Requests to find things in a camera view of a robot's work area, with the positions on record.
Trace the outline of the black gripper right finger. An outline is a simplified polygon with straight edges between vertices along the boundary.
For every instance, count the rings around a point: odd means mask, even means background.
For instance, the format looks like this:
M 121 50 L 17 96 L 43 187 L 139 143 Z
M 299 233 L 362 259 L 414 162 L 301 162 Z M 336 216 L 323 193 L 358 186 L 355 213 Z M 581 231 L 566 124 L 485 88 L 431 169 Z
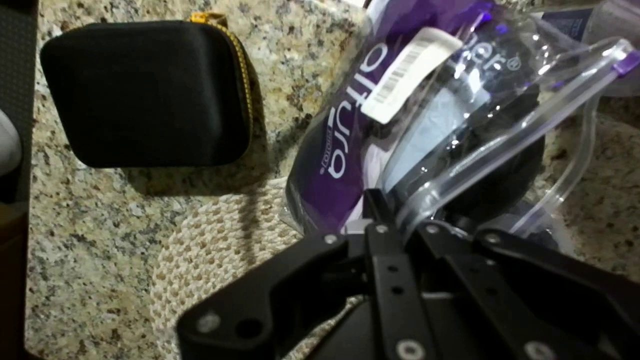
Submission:
M 640 286 L 570 256 L 481 229 L 423 222 L 411 253 L 428 289 L 448 289 L 487 357 L 640 360 Z

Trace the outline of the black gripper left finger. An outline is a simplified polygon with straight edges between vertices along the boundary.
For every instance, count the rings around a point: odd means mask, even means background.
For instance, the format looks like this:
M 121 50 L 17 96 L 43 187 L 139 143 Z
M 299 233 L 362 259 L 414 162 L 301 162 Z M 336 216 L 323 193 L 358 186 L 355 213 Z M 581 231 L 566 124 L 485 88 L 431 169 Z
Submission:
M 401 236 L 378 190 L 360 233 L 307 233 L 176 320 L 180 360 L 277 360 L 322 321 L 340 355 L 425 360 L 430 329 Z

